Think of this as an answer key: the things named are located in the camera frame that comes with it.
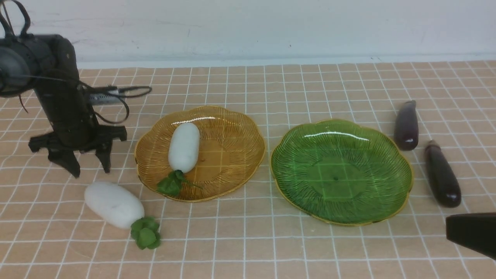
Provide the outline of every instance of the black cable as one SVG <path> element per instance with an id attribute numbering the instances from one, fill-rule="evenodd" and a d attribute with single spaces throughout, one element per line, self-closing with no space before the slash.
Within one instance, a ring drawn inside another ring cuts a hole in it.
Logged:
<path id="1" fill-rule="evenodd" d="M 53 77 L 46 77 L 46 76 L 34 76 L 34 75 L 12 75 L 10 77 L 31 77 L 31 78 L 35 78 L 36 80 L 34 81 L 34 84 L 36 84 L 36 82 L 38 81 L 38 79 L 48 79 L 48 80 L 62 81 L 62 82 L 69 82 L 69 79 L 70 79 L 72 81 L 77 82 L 79 85 L 81 85 L 83 87 L 83 95 L 85 95 L 86 98 L 88 98 L 89 95 L 92 95 L 92 94 L 102 94 L 102 95 L 107 95 L 109 97 L 115 97 L 115 98 L 117 98 L 124 105 L 124 108 L 126 110 L 126 115 L 125 115 L 125 117 L 124 117 L 123 120 L 120 120 L 120 121 L 111 121 L 111 120 L 108 120 L 108 119 L 104 118 L 98 112 L 96 112 L 96 111 L 94 112 L 95 115 L 98 118 L 100 118 L 103 122 L 108 123 L 108 124 L 121 124 L 121 123 L 123 123 L 124 121 L 126 121 L 129 118 L 130 109 L 129 109 L 128 104 L 124 101 L 124 99 L 143 97 L 143 96 L 149 94 L 152 91 L 152 87 L 151 86 L 129 86 L 129 87 L 124 87 L 124 88 L 117 88 L 116 86 L 110 86 L 109 85 L 109 86 L 106 86 L 106 87 L 92 87 L 92 86 L 84 83 L 83 81 L 81 81 L 79 79 L 75 79 L 75 78 L 69 76 L 67 73 L 65 73 L 64 71 L 61 71 L 59 69 L 52 69 L 50 71 L 57 71 L 57 72 L 65 75 L 65 76 L 67 76 L 68 79 L 53 78 Z M 139 93 L 139 94 L 136 94 L 136 95 L 124 95 L 124 93 L 126 93 L 126 92 L 136 91 L 136 90 L 140 90 L 140 89 L 146 89 L 146 91 L 145 92 L 142 92 L 142 93 Z M 117 90 L 119 94 L 110 93 L 109 92 L 110 90 Z"/>
<path id="2" fill-rule="evenodd" d="M 67 75 L 65 72 L 59 70 L 59 69 L 53 69 L 55 71 L 58 71 L 64 75 Z M 95 115 L 98 116 L 98 118 L 100 118 L 103 122 L 105 123 L 108 123 L 108 124 L 121 124 L 123 123 L 124 121 L 126 121 L 128 118 L 129 118 L 129 114 L 130 114 L 130 111 L 129 111 L 129 106 L 128 104 L 124 101 L 124 98 L 139 98 L 139 97 L 142 97 L 144 95 L 147 95 L 149 94 L 151 91 L 152 91 L 152 87 L 151 86 L 129 86 L 129 87 L 124 87 L 124 88 L 117 88 L 116 86 L 107 86 L 107 87 L 97 87 L 97 88 L 94 88 L 86 83 L 84 83 L 83 81 L 79 80 L 79 79 L 75 79 L 71 76 L 68 76 L 69 79 L 73 80 L 73 81 L 76 81 L 77 83 L 79 83 L 80 85 L 82 85 L 83 87 L 86 87 L 85 88 L 85 91 L 87 92 L 88 95 L 91 95 L 91 94 L 103 94 L 103 95 L 107 95 L 109 97 L 115 97 L 117 98 L 123 105 L 124 105 L 124 108 L 125 108 L 125 117 L 123 120 L 120 120 L 120 121 L 110 121 L 108 119 L 105 119 L 103 116 L 101 116 L 98 112 L 95 111 Z M 110 90 L 115 90 L 117 89 L 118 93 L 126 93 L 126 92 L 129 92 L 129 91 L 135 91 L 135 90 L 140 90 L 140 89 L 147 89 L 145 92 L 143 93 L 140 93 L 140 94 L 136 94 L 136 95 L 117 95 L 117 94 L 113 94 L 113 93 L 110 93 L 109 91 Z"/>
<path id="3" fill-rule="evenodd" d="M 10 17 L 8 16 L 7 7 L 5 6 L 5 1 L 3 1 L 1 5 L 3 6 L 3 11 L 5 12 L 5 17 L 7 18 L 10 31 L 12 32 L 12 34 L 14 34 L 14 27 L 12 26 L 12 22 L 10 22 Z"/>

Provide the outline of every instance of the gold plate rim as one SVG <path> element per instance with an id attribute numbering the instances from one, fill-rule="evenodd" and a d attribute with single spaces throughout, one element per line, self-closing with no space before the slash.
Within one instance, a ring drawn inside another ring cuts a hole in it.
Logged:
<path id="1" fill-rule="evenodd" d="M 327 220 L 327 219 L 324 219 L 324 218 L 321 218 L 319 216 L 316 216 L 310 212 L 308 212 L 307 210 L 297 206 L 296 204 L 294 204 L 291 200 L 288 199 L 288 197 L 286 197 L 286 195 L 283 194 L 279 184 L 277 183 L 277 178 L 276 176 L 274 175 L 274 171 L 272 170 L 272 155 L 274 154 L 274 151 L 279 148 L 281 146 L 281 143 L 282 141 L 288 137 L 289 133 L 296 129 L 296 128 L 299 128 L 301 126 L 313 126 L 313 125 L 316 125 L 316 124 L 321 124 L 321 123 L 324 123 L 324 122 L 334 122 L 334 121 L 341 121 L 341 122 L 346 122 L 346 123 L 349 123 L 351 125 L 355 125 L 355 126 L 358 126 L 360 127 L 360 129 L 364 129 L 364 130 L 370 130 L 370 131 L 374 131 L 376 133 L 380 133 L 380 134 L 383 134 L 391 143 L 393 143 L 393 146 L 396 148 L 396 151 L 401 155 L 401 157 L 403 158 L 403 160 L 405 160 L 405 162 L 408 164 L 408 166 L 410 167 L 410 172 L 412 173 L 412 180 L 410 181 L 410 186 L 408 188 L 408 192 L 406 193 L 406 198 L 405 198 L 405 201 L 403 202 L 403 204 L 401 205 L 401 207 L 396 211 L 394 212 L 393 214 L 391 214 L 390 216 L 388 216 L 387 218 L 384 218 L 382 220 L 378 220 L 378 221 L 370 221 L 370 222 L 364 222 L 364 223 L 358 223 L 358 224 L 348 224 L 348 223 L 339 223 L 339 222 L 333 222 L 333 221 L 330 221 L 330 220 Z M 408 203 L 408 199 L 410 198 L 410 193 L 412 191 L 412 188 L 413 188 L 413 184 L 414 184 L 414 181 L 415 181 L 415 172 L 413 170 L 413 167 L 412 167 L 412 164 L 410 164 L 410 162 L 407 160 L 407 158 L 405 157 L 405 155 L 400 151 L 400 149 L 398 148 L 398 145 L 388 136 L 386 136 L 383 132 L 377 130 L 377 129 L 374 129 L 374 128 L 370 128 L 370 127 L 366 127 L 366 126 L 362 126 L 360 124 L 357 124 L 353 121 L 349 121 L 349 120 L 346 120 L 346 119 L 340 119 L 340 118 L 331 118 L 331 119 L 326 119 L 326 120 L 322 120 L 322 121 L 318 121 L 318 122 L 315 122 L 315 123 L 303 123 L 303 124 L 300 124 L 300 125 L 297 125 L 297 126 L 294 126 L 293 128 L 289 129 L 285 134 L 284 136 L 281 138 L 281 141 L 277 144 L 277 146 L 274 148 L 274 150 L 270 153 L 270 161 L 269 161 L 269 168 L 270 168 L 270 173 L 272 175 L 272 177 L 274 178 L 274 182 L 276 184 L 276 188 L 277 190 L 279 191 L 279 193 L 282 195 L 282 197 L 287 201 L 289 202 L 292 206 L 296 207 L 297 209 L 301 210 L 302 212 L 306 213 L 307 215 L 310 215 L 320 221 L 323 221 L 325 223 L 328 223 L 328 224 L 332 224 L 332 225 L 339 225 L 339 226 L 344 226 L 344 227 L 359 227 L 359 226 L 365 226 L 365 225 L 370 225 L 370 224 L 374 224 L 374 223 L 379 223 L 379 222 L 383 222 L 383 221 L 386 221 L 394 216 L 396 216 L 398 213 L 400 213 L 404 208 L 405 206 L 407 205 Z"/>
<path id="2" fill-rule="evenodd" d="M 177 201 L 177 202 L 185 202 L 185 203 L 197 203 L 197 202 L 204 202 L 204 201 L 209 201 L 209 200 L 213 200 L 213 199 L 216 199 L 218 197 L 221 197 L 221 196 L 224 196 L 224 195 L 227 195 L 231 192 L 234 192 L 236 190 L 238 190 L 239 188 L 241 188 L 243 185 L 245 185 L 252 177 L 253 175 L 255 175 L 255 173 L 257 172 L 257 170 L 259 169 L 260 165 L 262 164 L 264 158 L 265 158 L 265 153 L 267 152 L 267 143 L 265 142 L 265 138 L 263 137 L 263 135 L 260 133 L 260 130 L 258 129 L 258 125 L 256 124 L 256 122 L 250 117 L 248 116 L 247 114 L 244 114 L 244 113 L 241 113 L 241 112 L 236 112 L 236 111 L 231 111 L 231 110 L 228 110 L 224 107 L 221 107 L 221 106 L 212 106 L 212 105 L 207 105 L 207 106 L 199 106 L 199 107 L 196 107 L 196 108 L 192 108 L 190 110 L 184 110 L 184 111 L 178 111 L 178 112 L 173 112 L 173 113 L 170 113 L 168 114 L 167 116 L 169 115 L 172 115 L 172 114 L 178 114 L 178 113 L 184 113 L 184 112 L 192 112 L 194 110 L 198 110 L 198 109 L 201 109 L 201 108 L 215 108 L 215 109 L 221 109 L 221 110 L 224 110 L 228 113 L 231 113 L 231 114 L 238 114 L 238 115 L 242 115 L 243 117 L 246 117 L 247 119 L 249 119 L 251 122 L 253 122 L 253 124 L 257 127 L 256 129 L 256 135 L 258 137 L 261 138 L 262 142 L 263 142 L 263 153 L 262 153 L 262 156 L 260 157 L 260 160 L 259 162 L 256 164 L 256 168 L 255 170 L 249 175 L 247 176 L 247 178 L 242 182 L 240 183 L 239 185 L 236 185 L 235 187 L 232 187 L 230 188 L 229 190 L 227 191 L 224 191 L 222 193 L 219 193 L 219 194 L 216 194 L 214 196 L 211 196 L 211 197 L 207 197 L 207 198 L 203 198 L 203 199 L 195 199 L 195 200 L 182 200 L 182 199 L 178 199 L 178 198 L 174 198 L 174 197 L 171 197 L 171 196 L 168 196 L 168 195 L 165 195 L 165 194 L 162 194 L 160 192 L 157 192 L 156 190 L 152 189 L 150 186 L 146 185 L 142 180 L 141 180 L 141 176 L 140 176 L 140 170 L 139 170 L 139 164 L 137 162 L 137 159 L 136 159 L 136 151 L 137 151 L 137 148 L 138 148 L 138 145 L 139 143 L 141 142 L 141 140 L 147 136 L 150 132 L 152 132 L 155 128 L 155 126 L 157 125 L 157 123 L 163 118 L 160 118 L 159 120 L 157 120 L 157 122 L 152 126 L 152 128 L 146 132 L 144 135 L 142 135 L 138 142 L 136 143 L 136 146 L 134 147 L 134 160 L 136 162 L 136 172 L 137 172 L 137 175 L 138 175 L 138 178 L 140 180 L 140 182 L 143 184 L 143 186 L 145 186 L 146 188 L 148 188 L 149 190 L 161 195 L 161 196 L 164 196 L 168 199 L 171 199 L 173 201 Z"/>

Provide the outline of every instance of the black object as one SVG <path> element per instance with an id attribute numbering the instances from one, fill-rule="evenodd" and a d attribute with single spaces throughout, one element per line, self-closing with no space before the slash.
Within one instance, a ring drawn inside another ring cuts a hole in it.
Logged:
<path id="1" fill-rule="evenodd" d="M 4 7 L 6 0 L 0 0 Z M 135 96 L 109 93 L 115 86 L 93 88 L 79 80 L 74 46 L 61 35 L 33 35 L 27 30 L 31 24 L 24 6 L 17 0 L 24 16 L 24 27 L 14 34 L 7 20 L 0 14 L 5 38 L 0 39 L 0 97 L 20 96 L 33 89 L 45 112 L 53 131 L 29 141 L 32 152 L 48 149 L 48 160 L 65 168 L 74 177 L 79 177 L 80 166 L 74 151 L 81 153 L 95 150 L 106 173 L 110 172 L 110 153 L 114 139 L 127 140 L 124 126 L 100 125 L 97 117 L 110 124 L 119 124 L 129 116 L 129 107 L 122 98 L 140 97 L 151 92 L 149 86 L 134 86 L 118 89 L 123 93 L 136 89 L 148 91 Z M 104 119 L 93 110 L 91 94 L 105 94 L 119 98 L 126 108 L 126 117 L 120 122 Z"/>
<path id="2" fill-rule="evenodd" d="M 441 205 L 455 208 L 462 201 L 460 185 L 439 144 L 431 140 L 424 150 L 429 186 Z"/>
<path id="3" fill-rule="evenodd" d="M 394 142 L 403 151 L 414 150 L 419 144 L 419 123 L 417 120 L 417 102 L 405 102 L 396 116 L 394 124 Z"/>
<path id="4" fill-rule="evenodd" d="M 496 212 L 448 216 L 446 238 L 496 260 Z"/>

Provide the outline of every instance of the purple eggplant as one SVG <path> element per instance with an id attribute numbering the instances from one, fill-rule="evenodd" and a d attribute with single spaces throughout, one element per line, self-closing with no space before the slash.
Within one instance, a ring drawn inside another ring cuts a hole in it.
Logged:
<path id="1" fill-rule="evenodd" d="M 425 150 L 427 177 L 435 199 L 447 208 L 455 208 L 462 201 L 460 185 L 439 144 L 431 140 Z"/>
<path id="2" fill-rule="evenodd" d="M 417 121 L 417 102 L 405 102 L 396 116 L 394 142 L 403 151 L 414 150 L 419 144 L 419 123 Z"/>

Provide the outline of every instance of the amber glass plate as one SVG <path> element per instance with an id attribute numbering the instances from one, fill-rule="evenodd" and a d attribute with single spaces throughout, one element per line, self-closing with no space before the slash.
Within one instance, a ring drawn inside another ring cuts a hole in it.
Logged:
<path id="1" fill-rule="evenodd" d="M 406 205 L 413 170 L 381 132 L 332 119 L 291 129 L 270 159 L 277 188 L 322 221 L 366 225 Z"/>
<path id="2" fill-rule="evenodd" d="M 168 163 L 174 130 L 185 122 L 200 130 L 198 162 L 186 178 L 199 187 L 183 184 L 176 197 L 156 191 L 157 183 L 172 171 Z M 216 106 L 202 106 L 161 118 L 136 145 L 138 176 L 150 190 L 167 198 L 198 202 L 210 200 L 244 185 L 265 154 L 265 141 L 247 115 Z"/>

